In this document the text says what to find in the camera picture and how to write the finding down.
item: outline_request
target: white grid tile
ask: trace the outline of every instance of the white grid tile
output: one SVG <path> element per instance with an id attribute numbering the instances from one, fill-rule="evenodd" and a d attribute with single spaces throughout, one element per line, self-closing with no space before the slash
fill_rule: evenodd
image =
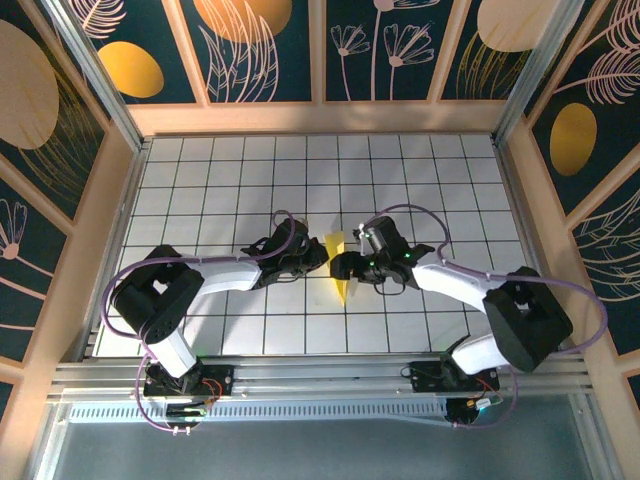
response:
<path id="1" fill-rule="evenodd" d="M 448 224 L 455 256 L 451 247 L 445 255 L 475 268 L 513 271 L 525 259 L 490 142 L 482 138 L 158 139 L 121 265 L 144 258 L 162 241 L 183 254 L 238 254 L 273 231 L 270 214 L 282 207 L 306 217 L 311 235 L 321 242 L 325 234 L 343 230 L 348 249 L 357 250 L 352 229 L 376 208 L 410 202 L 437 212 Z M 443 239 L 440 226 L 425 213 L 390 216 L 411 243 L 437 246 Z M 294 283 L 197 297 L 188 310 L 185 337 L 200 355 L 416 352 L 445 349 L 487 326 L 480 312 L 467 307 L 465 313 L 450 297 L 411 288 L 382 297 L 352 281 L 343 306 L 328 275 L 324 265 Z M 391 282 L 384 286 L 387 294 L 400 290 Z M 102 332 L 99 338 L 98 355 L 140 354 L 135 341 Z"/>

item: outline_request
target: yellow sponge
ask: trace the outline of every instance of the yellow sponge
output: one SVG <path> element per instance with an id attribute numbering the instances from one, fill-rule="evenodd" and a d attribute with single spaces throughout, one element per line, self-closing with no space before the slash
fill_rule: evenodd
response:
<path id="1" fill-rule="evenodd" d="M 344 232 L 334 232 L 325 235 L 324 243 L 327 247 L 327 253 L 329 254 L 329 261 L 331 261 L 336 255 L 344 253 Z M 340 303 L 342 303 L 342 306 L 344 307 L 345 301 L 347 299 L 348 282 L 346 280 L 336 280 L 335 278 L 332 280 L 335 282 L 336 289 L 338 290 Z"/>

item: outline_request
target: white tiled surface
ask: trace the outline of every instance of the white tiled surface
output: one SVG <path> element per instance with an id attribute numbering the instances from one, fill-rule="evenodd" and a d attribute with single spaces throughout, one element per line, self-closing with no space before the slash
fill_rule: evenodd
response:
<path id="1" fill-rule="evenodd" d="M 237 252 L 270 235 L 278 208 L 306 217 L 321 241 L 344 230 L 355 249 L 352 229 L 407 202 L 448 224 L 446 252 L 465 265 L 509 271 L 524 264 L 488 136 L 322 135 L 154 140 L 121 267 L 163 242 L 186 254 Z M 391 216 L 410 242 L 436 246 L 443 238 L 426 214 Z M 400 290 L 393 283 L 382 297 L 352 282 L 343 307 L 328 274 L 323 266 L 295 283 L 199 298 L 185 338 L 198 355 L 417 352 L 488 328 L 483 314 L 443 295 L 391 296 Z M 94 352 L 140 354 L 136 342 L 103 331 Z"/>

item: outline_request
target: yellow circle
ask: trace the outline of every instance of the yellow circle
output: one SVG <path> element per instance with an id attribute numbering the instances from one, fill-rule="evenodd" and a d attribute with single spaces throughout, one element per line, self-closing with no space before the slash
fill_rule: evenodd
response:
<path id="1" fill-rule="evenodd" d="M 232 42 L 246 42 L 247 37 L 239 28 L 244 26 L 247 35 L 252 28 L 245 1 L 256 20 L 264 18 L 274 36 L 284 30 L 291 18 L 291 0 L 194 0 L 194 4 L 204 23 L 217 35 Z"/>
<path id="2" fill-rule="evenodd" d="M 29 35 L 0 20 L 0 138 L 39 148 L 58 122 L 58 84 L 47 56 Z"/>
<path id="3" fill-rule="evenodd" d="M 564 107 L 551 129 L 551 164 L 560 175 L 569 177 L 585 166 L 596 144 L 598 124 L 589 107 L 570 103 Z"/>
<path id="4" fill-rule="evenodd" d="M 129 42 L 113 42 L 98 51 L 116 88 L 132 97 L 152 97 L 164 87 L 160 65 L 145 50 Z"/>
<path id="5" fill-rule="evenodd" d="M 478 35 L 499 52 L 524 52 L 534 48 L 544 32 L 557 0 L 482 0 L 478 10 Z"/>

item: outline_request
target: metal vent grille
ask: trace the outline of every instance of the metal vent grille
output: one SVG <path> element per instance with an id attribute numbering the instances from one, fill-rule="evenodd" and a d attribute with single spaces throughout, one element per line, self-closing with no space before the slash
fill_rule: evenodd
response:
<path id="1" fill-rule="evenodd" d="M 146 406 L 145 412 L 154 420 L 161 420 L 164 407 Z M 258 420 L 329 420 L 374 419 L 389 416 L 441 417 L 445 414 L 444 400 L 373 400 L 373 401 L 316 401 L 316 402 L 220 402 L 205 421 Z M 144 421 L 135 403 L 74 405 L 69 421 L 72 423 L 128 423 Z"/>

